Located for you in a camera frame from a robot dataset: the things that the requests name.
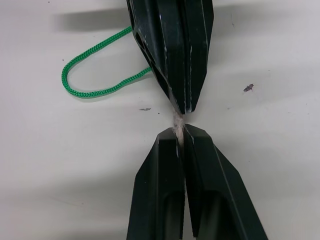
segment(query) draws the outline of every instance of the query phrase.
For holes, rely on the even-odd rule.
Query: white surface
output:
[[[320,2],[214,4],[208,75],[186,121],[239,170],[270,240],[318,240]],[[60,79],[70,59],[129,25],[126,11],[125,0],[0,2],[0,239],[126,238],[134,176],[172,126],[171,105],[152,76],[95,100]],[[70,81],[101,89],[145,66],[128,35]]]

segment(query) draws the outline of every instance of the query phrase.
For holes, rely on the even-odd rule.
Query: white background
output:
[[[318,240],[320,1],[214,7],[208,74],[185,121],[238,169],[270,240]],[[125,0],[0,1],[1,240],[126,239],[135,174],[172,107],[152,74],[83,100],[61,71],[128,25]],[[70,84],[103,89],[146,66],[129,34],[75,67]]]

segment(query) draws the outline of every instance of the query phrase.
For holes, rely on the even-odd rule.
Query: green rope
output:
[[[62,76],[61,76],[62,77],[62,84],[63,84],[65,90],[67,90],[70,94],[72,94],[78,98],[97,98],[102,95],[108,95],[108,94],[114,93],[114,92],[118,91],[119,89],[123,88],[124,86],[128,85],[132,81],[134,81],[138,78],[141,78],[143,75],[150,72],[151,68],[148,67],[148,68],[142,70],[141,72],[139,72],[138,74],[121,81],[120,83],[118,83],[117,85],[115,85],[113,87],[103,89],[103,90],[98,90],[98,91],[91,91],[91,92],[76,91],[76,90],[72,89],[68,83],[68,78],[67,78],[68,73],[75,65],[77,65],[79,62],[86,59],[90,55],[105,48],[106,46],[113,43],[114,41],[127,35],[131,31],[132,31],[132,28],[131,28],[131,26],[129,26],[129,27],[125,28],[124,30],[122,30],[121,32],[118,32],[117,34],[109,37],[108,39],[98,43],[97,45],[93,46],[92,48],[88,49],[87,51],[81,53],[79,56],[76,56],[74,59],[72,59],[70,62],[68,62],[67,65],[65,65],[65,67],[62,70]]]

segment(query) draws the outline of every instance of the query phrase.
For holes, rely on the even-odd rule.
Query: dark speck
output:
[[[243,90],[245,93],[252,90],[252,88],[254,87],[253,84],[250,84],[249,86],[246,86],[246,88]]]
[[[147,107],[147,108],[140,108],[140,111],[149,111],[151,109],[151,107]]]

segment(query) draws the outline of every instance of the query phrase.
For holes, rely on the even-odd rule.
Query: green braided cord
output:
[[[103,90],[98,90],[98,91],[91,91],[91,92],[81,92],[81,91],[76,91],[74,89],[72,89],[68,83],[68,73],[69,71],[75,66],[77,65],[79,62],[81,62],[82,60],[86,59],[87,57],[89,57],[90,55],[98,52],[99,50],[105,48],[106,46],[108,46],[109,44],[113,43],[114,41],[122,38],[123,36],[127,35],[128,33],[130,33],[132,31],[131,26],[128,26],[127,28],[125,28],[124,30],[122,30],[121,32],[118,32],[117,34],[109,37],[108,39],[98,43],[97,45],[91,47],[90,49],[88,49],[87,51],[81,53],[79,56],[76,56],[74,59],[72,59],[70,62],[67,63],[67,65],[65,65],[65,67],[62,70],[62,84],[65,88],[65,90],[67,90],[70,94],[78,97],[78,98],[96,98],[96,97],[100,97],[102,95],[108,95],[111,93],[114,93],[116,91],[118,91],[119,89],[123,88],[124,86],[128,85],[129,83],[131,83],[132,81],[141,78],[143,75],[145,75],[146,73],[151,71],[151,68],[148,67],[144,70],[142,70],[141,72],[139,72],[136,75],[133,75],[123,81],[121,81],[120,83],[118,83],[117,85],[107,88],[107,89],[103,89]]]

